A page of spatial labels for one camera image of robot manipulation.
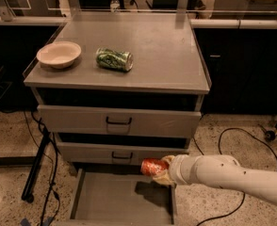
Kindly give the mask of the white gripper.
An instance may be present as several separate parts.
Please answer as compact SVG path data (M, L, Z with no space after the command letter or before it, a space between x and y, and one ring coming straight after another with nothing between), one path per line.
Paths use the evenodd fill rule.
M172 186L174 183L180 186L191 184L191 170L195 163L192 156L180 154L166 155L161 158L162 161L170 164L169 171L166 169L153 177L153 180L163 186Z

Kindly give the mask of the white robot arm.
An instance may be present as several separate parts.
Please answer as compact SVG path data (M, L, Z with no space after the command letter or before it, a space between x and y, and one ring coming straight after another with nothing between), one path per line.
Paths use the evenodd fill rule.
M200 184L244 192L277 205L277 171L247 169L230 155L177 155L153 177L161 185Z

